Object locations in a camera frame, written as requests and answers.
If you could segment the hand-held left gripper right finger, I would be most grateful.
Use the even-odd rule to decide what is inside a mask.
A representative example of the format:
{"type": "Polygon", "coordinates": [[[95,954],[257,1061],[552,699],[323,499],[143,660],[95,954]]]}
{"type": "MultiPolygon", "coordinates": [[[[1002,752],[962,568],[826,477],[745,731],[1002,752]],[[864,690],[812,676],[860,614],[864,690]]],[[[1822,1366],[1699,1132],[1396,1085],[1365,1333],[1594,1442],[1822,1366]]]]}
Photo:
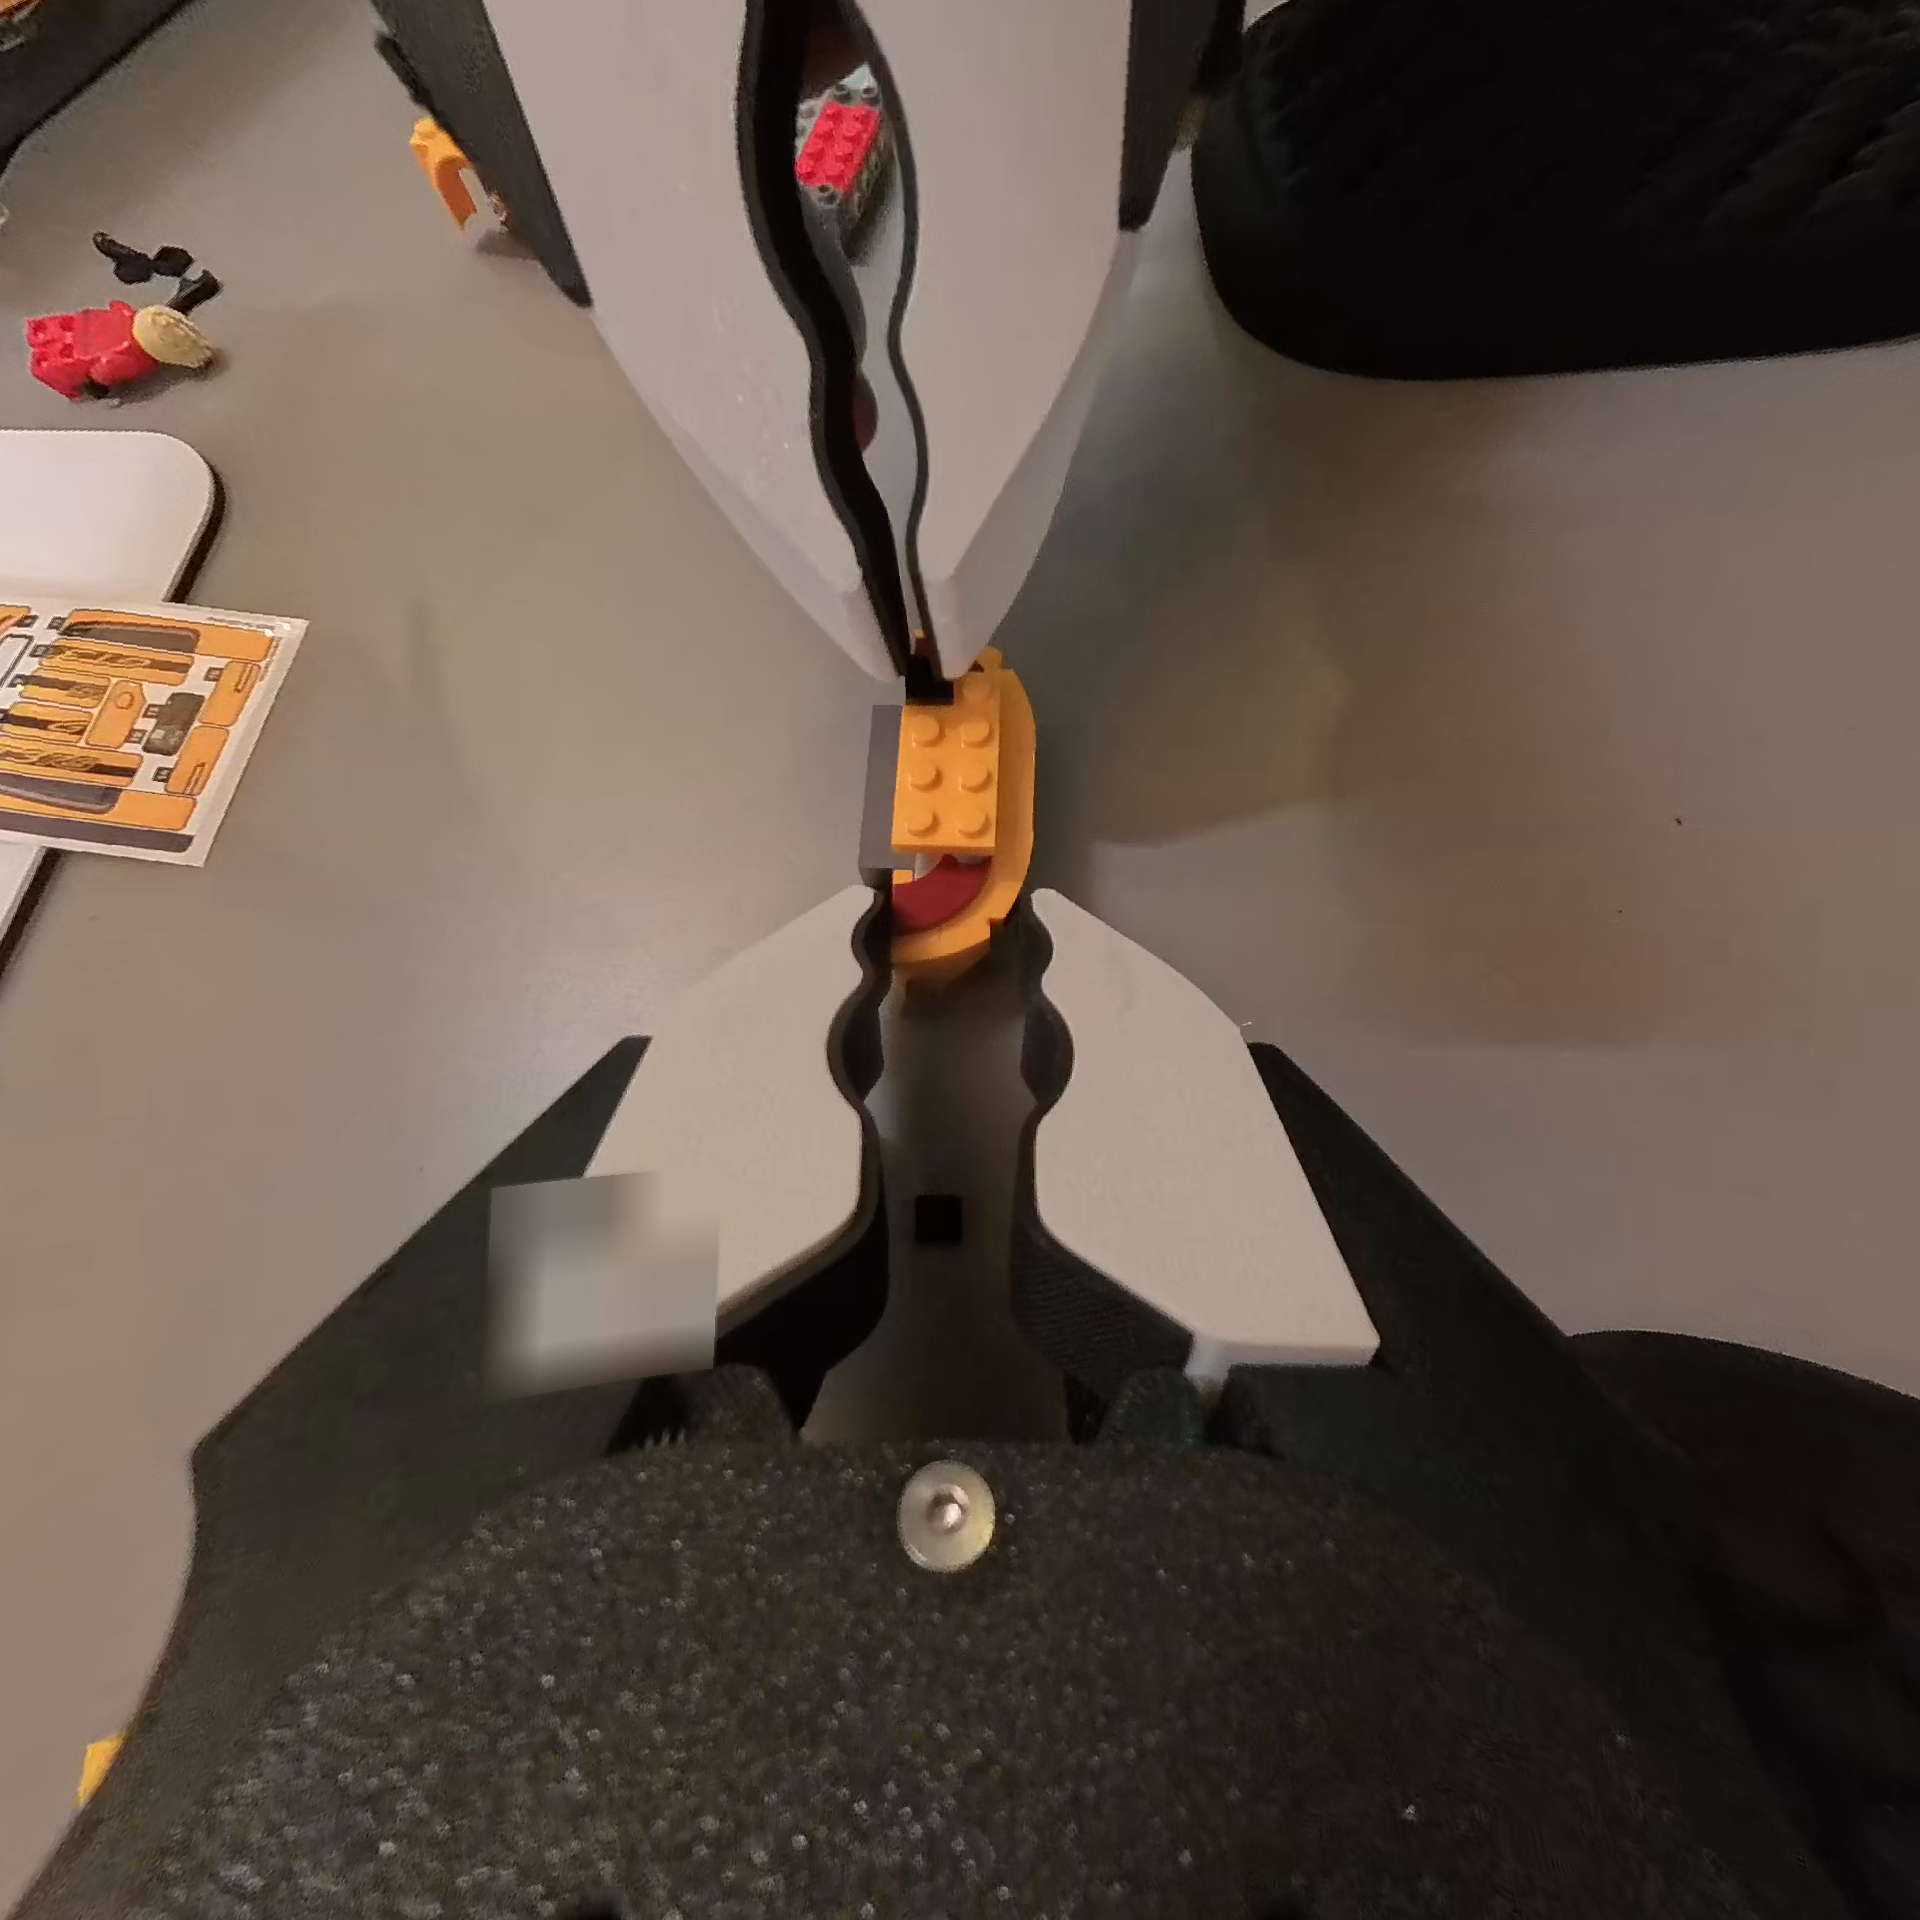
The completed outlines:
{"type": "Polygon", "coordinates": [[[1368,1366],[1381,1332],[1240,1024],[1066,893],[1031,917],[1023,1329],[1075,1379],[1368,1366]]]}

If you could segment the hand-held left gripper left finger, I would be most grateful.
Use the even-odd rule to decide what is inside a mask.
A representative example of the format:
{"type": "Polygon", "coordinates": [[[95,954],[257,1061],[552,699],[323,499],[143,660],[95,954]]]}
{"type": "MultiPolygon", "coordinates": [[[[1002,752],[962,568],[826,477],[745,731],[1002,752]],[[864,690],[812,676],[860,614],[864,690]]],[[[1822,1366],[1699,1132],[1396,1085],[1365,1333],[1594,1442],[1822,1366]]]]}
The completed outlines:
{"type": "Polygon", "coordinates": [[[881,899],[849,883],[690,986],[588,1159],[645,1176],[671,1229],[714,1232],[718,1335],[853,1249],[877,1206],[850,1032],[870,1008],[881,899]]]}

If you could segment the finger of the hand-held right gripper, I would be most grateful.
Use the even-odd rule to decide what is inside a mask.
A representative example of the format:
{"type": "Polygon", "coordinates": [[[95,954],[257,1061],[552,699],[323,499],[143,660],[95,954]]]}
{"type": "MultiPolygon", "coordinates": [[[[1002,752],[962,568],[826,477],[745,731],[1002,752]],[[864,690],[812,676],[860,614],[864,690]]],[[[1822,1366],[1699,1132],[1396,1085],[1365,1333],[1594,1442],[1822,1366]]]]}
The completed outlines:
{"type": "Polygon", "coordinates": [[[828,637],[908,680],[895,528],[859,434],[864,315],[796,175],[817,12],[489,5],[620,370],[828,637]]]}
{"type": "Polygon", "coordinates": [[[869,467],[917,632],[974,657],[1035,570],[1134,274],[1136,3],[853,3],[895,165],[855,265],[869,467]]]}

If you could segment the orange lego wheel arch assembly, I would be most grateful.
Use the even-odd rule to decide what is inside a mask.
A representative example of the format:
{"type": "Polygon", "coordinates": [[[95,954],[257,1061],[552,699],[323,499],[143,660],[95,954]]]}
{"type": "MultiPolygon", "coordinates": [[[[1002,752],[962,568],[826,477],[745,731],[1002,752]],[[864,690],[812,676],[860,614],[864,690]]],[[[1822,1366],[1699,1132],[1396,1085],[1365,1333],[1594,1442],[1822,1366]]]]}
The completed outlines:
{"type": "Polygon", "coordinates": [[[946,702],[873,709],[859,872],[883,893],[905,986],[961,980],[1021,903],[1036,846],[1036,759],[1029,691],[997,645],[946,702]]]}

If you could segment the black lego car chassis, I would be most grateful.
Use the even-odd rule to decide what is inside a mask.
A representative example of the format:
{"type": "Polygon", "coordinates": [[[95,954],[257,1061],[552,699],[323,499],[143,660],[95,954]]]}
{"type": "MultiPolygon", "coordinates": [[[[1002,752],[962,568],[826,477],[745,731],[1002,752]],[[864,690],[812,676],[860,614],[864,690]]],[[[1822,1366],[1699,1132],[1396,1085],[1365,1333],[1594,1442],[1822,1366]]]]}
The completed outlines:
{"type": "MultiPolygon", "coordinates": [[[[469,151],[433,115],[408,131],[408,151],[461,234],[511,230],[509,202],[490,191],[469,151]]],[[[801,98],[795,114],[795,178],[815,226],[855,258],[862,228],[885,198],[895,135],[883,84],[870,62],[801,98]]]]}

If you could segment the red lego piece tan disc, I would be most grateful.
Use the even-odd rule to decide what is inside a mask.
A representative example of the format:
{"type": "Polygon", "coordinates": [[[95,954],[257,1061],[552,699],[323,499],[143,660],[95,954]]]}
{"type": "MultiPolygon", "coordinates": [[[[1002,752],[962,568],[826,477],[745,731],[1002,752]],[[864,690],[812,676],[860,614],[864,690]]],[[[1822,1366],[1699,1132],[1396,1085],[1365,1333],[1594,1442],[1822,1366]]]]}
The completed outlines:
{"type": "Polygon", "coordinates": [[[20,324],[28,370],[71,401],[102,400],[177,372],[204,372],[218,347],[170,304],[113,300],[20,324]]]}

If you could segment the white plastic tray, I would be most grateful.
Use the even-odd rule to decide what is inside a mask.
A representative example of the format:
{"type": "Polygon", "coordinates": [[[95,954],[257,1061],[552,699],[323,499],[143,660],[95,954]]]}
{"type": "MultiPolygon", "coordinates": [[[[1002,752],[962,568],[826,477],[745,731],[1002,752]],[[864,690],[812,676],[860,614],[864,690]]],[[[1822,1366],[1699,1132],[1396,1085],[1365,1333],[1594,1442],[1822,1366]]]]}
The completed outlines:
{"type": "Polygon", "coordinates": [[[179,438],[5,428],[5,607],[163,605],[190,598],[229,491],[179,438]]]}

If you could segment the orange sticker sheet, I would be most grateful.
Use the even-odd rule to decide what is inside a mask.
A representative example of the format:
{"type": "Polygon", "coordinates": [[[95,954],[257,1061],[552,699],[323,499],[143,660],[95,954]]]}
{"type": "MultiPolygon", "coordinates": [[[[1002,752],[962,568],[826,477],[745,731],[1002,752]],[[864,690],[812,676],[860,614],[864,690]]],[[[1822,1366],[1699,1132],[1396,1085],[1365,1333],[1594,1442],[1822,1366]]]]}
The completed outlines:
{"type": "Polygon", "coordinates": [[[6,588],[3,839],[202,867],[303,618],[6,588]]]}

